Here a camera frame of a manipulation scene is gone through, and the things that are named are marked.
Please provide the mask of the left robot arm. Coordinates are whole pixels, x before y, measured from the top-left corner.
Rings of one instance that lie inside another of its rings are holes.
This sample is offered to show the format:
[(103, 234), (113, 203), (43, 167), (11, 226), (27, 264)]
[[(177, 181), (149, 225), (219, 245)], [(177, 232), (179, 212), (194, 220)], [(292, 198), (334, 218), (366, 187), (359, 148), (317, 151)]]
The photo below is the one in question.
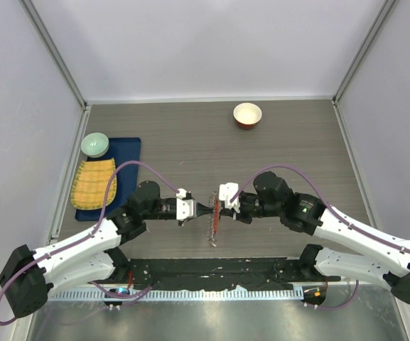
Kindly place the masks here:
[(144, 181), (122, 206), (90, 228), (46, 247), (31, 250), (24, 244), (14, 249), (0, 273), (0, 301), (5, 298), (19, 319), (36, 312), (56, 293), (82, 283), (121, 283), (129, 267), (119, 246), (144, 233), (146, 221), (175, 220), (184, 225), (213, 210), (184, 189), (163, 199), (158, 183)]

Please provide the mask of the red plastic handle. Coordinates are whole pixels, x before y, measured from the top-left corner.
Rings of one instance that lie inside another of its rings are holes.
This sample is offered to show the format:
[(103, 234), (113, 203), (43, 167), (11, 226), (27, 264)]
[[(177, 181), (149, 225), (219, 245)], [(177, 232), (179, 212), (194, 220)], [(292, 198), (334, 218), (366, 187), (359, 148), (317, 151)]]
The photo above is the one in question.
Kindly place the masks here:
[(217, 233), (218, 224), (220, 221), (220, 201), (215, 201), (214, 213), (213, 213), (213, 223), (212, 223), (212, 232), (213, 234)]

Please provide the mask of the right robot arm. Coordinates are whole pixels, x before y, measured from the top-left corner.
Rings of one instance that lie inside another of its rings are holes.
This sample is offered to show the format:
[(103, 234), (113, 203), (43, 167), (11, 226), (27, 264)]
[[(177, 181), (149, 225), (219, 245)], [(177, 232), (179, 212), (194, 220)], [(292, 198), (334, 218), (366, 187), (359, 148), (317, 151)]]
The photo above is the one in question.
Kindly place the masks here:
[(327, 239), (351, 249), (345, 254), (327, 247), (307, 246), (298, 272), (308, 281), (339, 276), (387, 289), (410, 305), (410, 240), (359, 222), (307, 193), (294, 192), (271, 171), (256, 175), (254, 193), (236, 183), (219, 186), (220, 215), (249, 224), (254, 218), (277, 217), (291, 231)]

